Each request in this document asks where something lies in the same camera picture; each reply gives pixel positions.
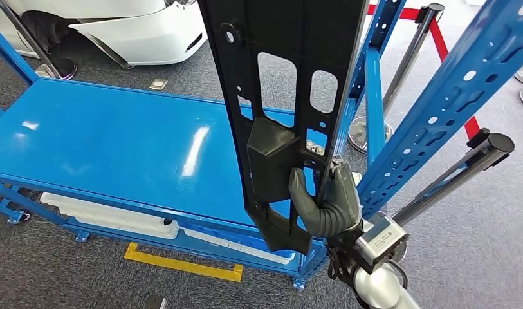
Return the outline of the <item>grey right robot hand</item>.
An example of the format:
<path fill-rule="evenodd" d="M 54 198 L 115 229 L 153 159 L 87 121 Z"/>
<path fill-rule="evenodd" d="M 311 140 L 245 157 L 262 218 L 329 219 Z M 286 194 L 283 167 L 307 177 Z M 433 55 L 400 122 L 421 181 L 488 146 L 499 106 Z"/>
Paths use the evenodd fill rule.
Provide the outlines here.
<path fill-rule="evenodd" d="M 351 228 L 360 222 L 360 205 L 354 178 L 347 163 L 340 163 L 332 169 L 333 178 L 327 185 L 327 197 L 318 206 L 306 189 L 303 169 L 292 168 L 289 176 L 291 200 L 311 234 L 330 234 L 325 229 L 338 232 Z"/>

